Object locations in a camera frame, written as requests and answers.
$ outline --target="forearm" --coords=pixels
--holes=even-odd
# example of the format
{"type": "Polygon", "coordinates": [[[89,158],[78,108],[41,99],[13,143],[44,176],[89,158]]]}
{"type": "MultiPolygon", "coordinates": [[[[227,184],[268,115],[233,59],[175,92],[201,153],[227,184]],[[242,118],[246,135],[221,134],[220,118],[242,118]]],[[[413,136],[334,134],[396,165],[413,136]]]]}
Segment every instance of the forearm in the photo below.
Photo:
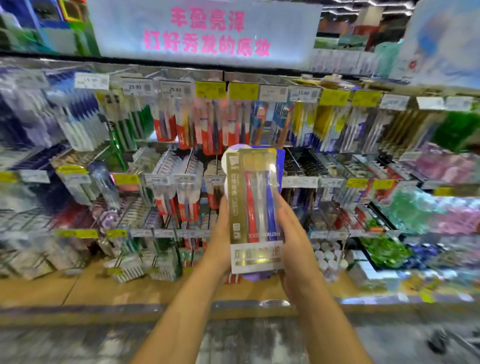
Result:
{"type": "Polygon", "coordinates": [[[202,261],[183,284],[132,364],[194,363],[215,292],[222,277],[202,261]]]}
{"type": "Polygon", "coordinates": [[[372,363],[320,274],[318,280],[299,289],[297,295],[310,363],[372,363]]]}

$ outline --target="gray floor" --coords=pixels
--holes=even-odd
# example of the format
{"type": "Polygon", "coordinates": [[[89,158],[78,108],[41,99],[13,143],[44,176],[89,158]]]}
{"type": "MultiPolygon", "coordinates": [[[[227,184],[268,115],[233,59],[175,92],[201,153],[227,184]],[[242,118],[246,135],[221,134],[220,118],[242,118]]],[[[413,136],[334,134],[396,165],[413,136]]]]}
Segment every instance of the gray floor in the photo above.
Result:
{"type": "MultiPolygon", "coordinates": [[[[480,363],[455,343],[444,356],[426,345],[438,326],[471,335],[480,327],[480,315],[437,308],[348,318],[376,363],[480,363]]],[[[0,363],[127,363],[154,324],[0,328],[0,363]]],[[[224,320],[205,330],[197,364],[206,363],[303,364],[308,357],[296,318],[224,320]]]]}

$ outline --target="right hand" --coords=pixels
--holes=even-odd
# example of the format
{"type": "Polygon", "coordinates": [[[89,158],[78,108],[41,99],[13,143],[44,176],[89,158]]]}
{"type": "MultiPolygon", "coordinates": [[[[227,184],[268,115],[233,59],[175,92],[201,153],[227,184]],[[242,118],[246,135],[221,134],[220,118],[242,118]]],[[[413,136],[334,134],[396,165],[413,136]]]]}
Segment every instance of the right hand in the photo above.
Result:
{"type": "Polygon", "coordinates": [[[277,217],[285,235],[282,248],[282,260],[285,274],[280,274],[285,293],[295,302],[299,291],[323,279],[318,268],[312,244],[300,222],[279,193],[275,193],[278,212],[277,217]]]}

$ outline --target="red toothbrush handle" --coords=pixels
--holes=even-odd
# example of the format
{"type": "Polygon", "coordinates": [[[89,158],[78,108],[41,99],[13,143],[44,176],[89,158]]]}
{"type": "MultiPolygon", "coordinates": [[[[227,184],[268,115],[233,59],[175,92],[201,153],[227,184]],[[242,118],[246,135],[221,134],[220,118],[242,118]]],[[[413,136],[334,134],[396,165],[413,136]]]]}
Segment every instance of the red toothbrush handle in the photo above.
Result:
{"type": "Polygon", "coordinates": [[[248,242],[258,243],[257,221],[255,220],[255,200],[250,185],[250,174],[245,172],[247,182],[248,242]]]}

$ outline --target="left hand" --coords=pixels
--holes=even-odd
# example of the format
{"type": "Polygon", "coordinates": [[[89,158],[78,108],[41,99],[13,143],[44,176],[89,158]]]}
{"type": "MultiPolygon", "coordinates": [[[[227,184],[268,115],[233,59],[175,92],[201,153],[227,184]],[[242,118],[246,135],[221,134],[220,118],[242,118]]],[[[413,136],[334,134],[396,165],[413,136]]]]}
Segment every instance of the left hand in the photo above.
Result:
{"type": "Polygon", "coordinates": [[[230,272],[230,226],[228,225],[228,202],[225,196],[220,201],[218,220],[202,260],[208,262],[209,266],[218,268],[221,276],[230,272]]]}

